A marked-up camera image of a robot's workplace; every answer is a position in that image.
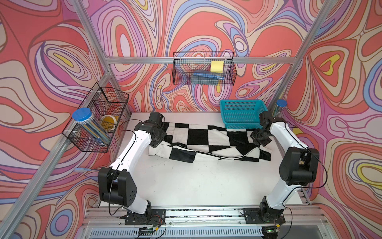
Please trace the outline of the black white checkered pillowcase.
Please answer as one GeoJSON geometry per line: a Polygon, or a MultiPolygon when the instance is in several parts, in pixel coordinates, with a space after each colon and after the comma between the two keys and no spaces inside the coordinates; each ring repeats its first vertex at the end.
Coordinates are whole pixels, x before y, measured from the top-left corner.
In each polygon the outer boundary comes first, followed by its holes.
{"type": "Polygon", "coordinates": [[[272,151],[257,146],[251,138],[253,129],[231,129],[215,125],[166,122],[166,136],[150,156],[185,162],[238,160],[270,161],[272,151]]]}

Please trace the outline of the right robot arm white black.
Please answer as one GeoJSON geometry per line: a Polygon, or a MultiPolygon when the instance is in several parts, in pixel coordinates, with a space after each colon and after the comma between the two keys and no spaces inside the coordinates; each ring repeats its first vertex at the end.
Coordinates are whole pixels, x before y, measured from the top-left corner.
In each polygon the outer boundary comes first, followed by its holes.
{"type": "Polygon", "coordinates": [[[298,139],[283,118],[264,111],[259,114],[259,120],[262,128],[251,133],[254,143],[266,146],[273,137],[285,153],[279,166],[280,180],[259,206],[259,216],[268,222],[281,216],[284,203],[296,189],[315,181],[320,160],[318,150],[298,139]]]}

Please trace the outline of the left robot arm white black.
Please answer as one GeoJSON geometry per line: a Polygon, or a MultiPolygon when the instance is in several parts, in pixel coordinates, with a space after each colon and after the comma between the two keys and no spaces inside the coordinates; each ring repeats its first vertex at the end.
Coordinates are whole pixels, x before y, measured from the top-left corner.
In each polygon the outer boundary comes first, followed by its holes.
{"type": "Polygon", "coordinates": [[[99,198],[109,205],[118,205],[133,213],[144,215],[150,208],[149,201],[139,195],[133,178],[138,160],[146,148],[156,148],[166,136],[165,117],[151,112],[148,120],[139,122],[132,130],[132,137],[122,153],[108,167],[99,170],[99,198]]]}

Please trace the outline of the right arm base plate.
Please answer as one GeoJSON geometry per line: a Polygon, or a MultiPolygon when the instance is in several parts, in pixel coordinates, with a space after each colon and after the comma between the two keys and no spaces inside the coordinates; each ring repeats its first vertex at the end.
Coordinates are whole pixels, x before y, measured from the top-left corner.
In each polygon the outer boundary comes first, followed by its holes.
{"type": "Polygon", "coordinates": [[[284,224],[283,210],[244,208],[244,219],[246,224],[284,224]]]}

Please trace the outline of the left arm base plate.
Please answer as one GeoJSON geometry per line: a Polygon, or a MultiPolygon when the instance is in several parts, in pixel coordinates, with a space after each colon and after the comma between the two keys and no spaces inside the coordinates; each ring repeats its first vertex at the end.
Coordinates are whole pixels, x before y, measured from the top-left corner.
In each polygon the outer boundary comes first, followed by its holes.
{"type": "Polygon", "coordinates": [[[166,210],[165,209],[152,209],[145,214],[137,214],[128,211],[124,217],[125,225],[139,226],[139,225],[154,225],[158,226],[165,222],[166,210]]]}

